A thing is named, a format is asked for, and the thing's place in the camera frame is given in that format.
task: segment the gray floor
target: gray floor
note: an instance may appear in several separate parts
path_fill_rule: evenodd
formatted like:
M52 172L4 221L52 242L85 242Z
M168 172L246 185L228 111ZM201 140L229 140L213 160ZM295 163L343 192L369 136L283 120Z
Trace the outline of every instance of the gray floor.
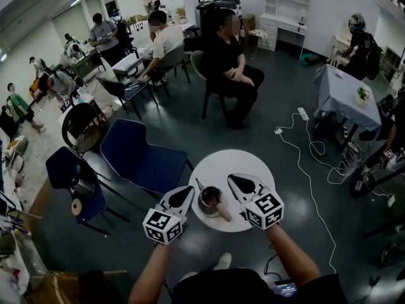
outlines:
M156 93L159 111L149 98L136 99L143 122L147 125L147 140L186 151L194 165L221 149L242 149L261 158L270 168L277 192L285 203L283 228L315 260L322 274L331 274L333 270L328 261L333 244L316 216L308 178L295 165L297 150L284 144L274 134L276 126L291 124L291 114L296 112L297 107L304 107L312 117L318 102L318 86L312 83L317 66L304 66L280 51L255 52L254 58L247 57L247 62L264 71L265 81L244 130L234 131L224 125L216 97L209 101L207 119L201 119L204 85L192 73L189 65L192 83L187 83L181 70L177 79L173 78L173 74L169 75L173 98L167 99L160 89ZM228 100L227 103L230 108L232 101ZM123 109L114 118L137 120L135 113L127 115ZM391 236L385 233L363 239L362 234L401 212L402 184L393 182L388 186L397 192L397 201L389 209L384 197L368 195L352 199L348 182L328 184L329 169L312 159L304 122L298 120L294 129L283 136L301 148L301 165L311 175L319 211L337 243L332 263L340 275L347 299L352 302L370 293L368 278L381 276L382 280L371 294L370 303L394 303L404 284L391 280L394 280L401 266L384 270L377 268L379 253ZM325 144L327 154L322 160L337 165L340 156L335 146L327 141ZM68 191L53 191L51 203L34 241L50 270L74 270L79 273L94 269L128 270L128 275L110 279L114 292L121 299L119 303L125 303L132 284L153 250L153 243L144 235L142 221L155 201L144 191L120 180L98 154L87 153L85 158L95 170L107 176L109 185L125 197L121 199L105 191L109 206L130 217L131 223L125 223L108 213L100 215L92 223L111 232L109 237L104 237L75 223L70 213ZM189 177L190 172L186 168L181 184L186 184ZM166 275L171 288L184 274L213 267L218 257L226 251L233 255L233 267L248 267L263 275L273 250L269 249L262 231L254 228L227 234L207 229L193 212L190 212L188 219L189 228L181 240L175 242ZM277 258L271 262L270 271L287 278ZM165 289L162 290L161 302L170 302Z

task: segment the shorts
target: shorts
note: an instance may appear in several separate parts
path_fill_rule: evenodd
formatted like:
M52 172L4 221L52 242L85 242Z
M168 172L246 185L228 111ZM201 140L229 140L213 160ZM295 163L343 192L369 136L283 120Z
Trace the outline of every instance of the shorts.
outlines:
M34 118L34 112L32 111L31 108L28 108L27 112L28 112L28 113L24 116L24 119L25 119L28 123L30 123L30 122L32 121L32 119Z

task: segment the pot handle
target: pot handle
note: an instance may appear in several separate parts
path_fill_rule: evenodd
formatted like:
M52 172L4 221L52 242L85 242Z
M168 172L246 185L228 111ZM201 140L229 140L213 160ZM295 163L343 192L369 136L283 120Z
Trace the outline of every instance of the pot handle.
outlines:
M232 216L225 208L225 206L223 206L223 203L219 203L218 205L215 206L215 208L216 210L218 210L218 213L224 220L226 220L227 222L230 222L232 220Z

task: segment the chair leg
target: chair leg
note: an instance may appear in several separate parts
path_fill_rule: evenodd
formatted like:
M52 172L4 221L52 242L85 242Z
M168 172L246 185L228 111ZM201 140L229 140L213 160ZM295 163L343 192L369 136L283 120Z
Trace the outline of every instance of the chair leg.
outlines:
M122 219L126 222L131 222L129 219L127 219L125 216L122 216L121 214L117 213L116 211L112 210L110 207L106 208L107 212L110 212L111 214L113 214L114 216L117 216L119 219Z
M132 107L134 107L134 110L135 110L136 114L138 115L139 119L142 120L142 117L140 116L140 113L139 113L139 111L138 111L138 108L136 107L136 105L135 105L135 103L134 103L134 100L131 99L130 102L131 102Z
M191 164L191 162L190 162L189 159L187 159L187 165L189 166L191 172L193 172L193 171L194 171L194 167L192 166L192 164Z
M105 184L103 181L99 180L99 182L100 182L100 185L104 186L107 190L111 191L113 194L116 194L117 196L122 197L120 194L118 194L117 191L115 191L109 185Z
M171 95L170 95L170 93L169 93L169 90L167 89L167 84L166 84L166 82L164 82L163 83L163 89L166 91L166 94L167 94L167 98L171 98Z
M208 107L209 91L205 90L204 106L202 107L202 119L207 117L207 107Z
M99 229L98 227L95 227L93 225L90 225L89 223L83 223L84 226L88 227L89 229L92 229L93 231L96 231L98 233L104 234L106 236L109 236L109 233L107 231L104 231L102 229Z
M149 91L149 94L151 95L151 98L153 99L154 103L156 104L157 109L159 109L158 102L156 101L151 88L148 86L146 89Z
M142 188L142 189L145 190L145 191L146 191L149 195L151 195L153 198L159 200L159 198L158 198L154 193L152 193L150 190L145 189L145 188Z
M184 60L182 60L182 68L183 68L183 70L184 70L185 76L187 77L187 81L188 81L189 84L190 84L191 81L190 81L190 77L189 77L189 72L187 71L187 67L185 66Z
M220 96L220 103L221 103L223 115L226 118L227 117L227 106L225 105L225 100L224 100L223 96Z
M124 110L128 113L127 107L125 107L125 105L124 105L123 101L121 100L121 98L119 98L119 100L121 101L122 108L124 108Z

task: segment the navy blue chair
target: navy blue chair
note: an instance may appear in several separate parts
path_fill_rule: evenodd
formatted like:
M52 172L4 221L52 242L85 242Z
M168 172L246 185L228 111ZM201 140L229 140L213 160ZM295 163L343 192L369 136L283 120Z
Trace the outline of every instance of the navy blue chair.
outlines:
M148 144L146 126L134 120L117 119L104 137L101 154L108 165L154 198L175 189L185 164L193 171L187 153Z
M80 201L82 202L82 211L78 216L76 216L76 221L78 224L82 224L92 230L109 235L108 232L87 223L90 219L96 215L99 215L105 210L118 218L129 222L129 219L113 211L107 206L101 185L111 192L119 196L121 195L100 181L97 177L98 174L73 150L67 148L66 146L63 146L57 150L48 160L46 160L46 170L48 172L49 181L52 187L55 189L70 190L72 179L75 176L79 176L81 179L87 180L94 184L95 189L93 194L88 197L80 198Z

